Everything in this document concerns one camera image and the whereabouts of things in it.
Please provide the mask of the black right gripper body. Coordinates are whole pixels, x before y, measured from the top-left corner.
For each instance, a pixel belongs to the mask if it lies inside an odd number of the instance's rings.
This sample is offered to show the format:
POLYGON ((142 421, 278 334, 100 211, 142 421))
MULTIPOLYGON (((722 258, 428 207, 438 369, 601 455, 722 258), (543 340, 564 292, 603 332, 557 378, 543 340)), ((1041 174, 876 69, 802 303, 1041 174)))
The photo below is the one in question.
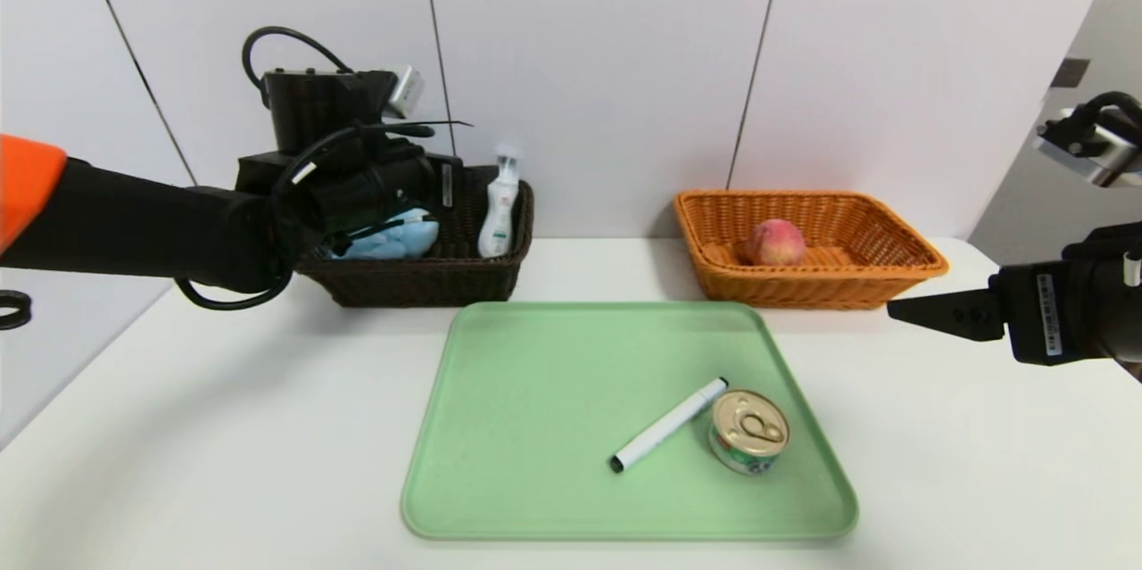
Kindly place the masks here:
POLYGON ((1055 367, 1141 359, 1139 262, 1048 260, 1000 268, 998 294, 1016 361, 1055 367))

